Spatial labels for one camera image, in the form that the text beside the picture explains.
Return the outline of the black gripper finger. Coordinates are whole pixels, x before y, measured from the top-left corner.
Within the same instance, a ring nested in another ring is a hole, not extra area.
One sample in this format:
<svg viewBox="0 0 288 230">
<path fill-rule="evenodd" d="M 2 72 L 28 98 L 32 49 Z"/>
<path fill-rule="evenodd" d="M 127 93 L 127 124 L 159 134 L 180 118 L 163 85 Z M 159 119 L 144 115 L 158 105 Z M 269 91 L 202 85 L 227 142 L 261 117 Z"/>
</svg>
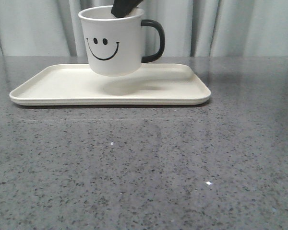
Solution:
<svg viewBox="0 0 288 230">
<path fill-rule="evenodd" d="M 142 0 L 114 0 L 111 13 L 116 18 L 124 18 L 141 2 Z"/>
</svg>

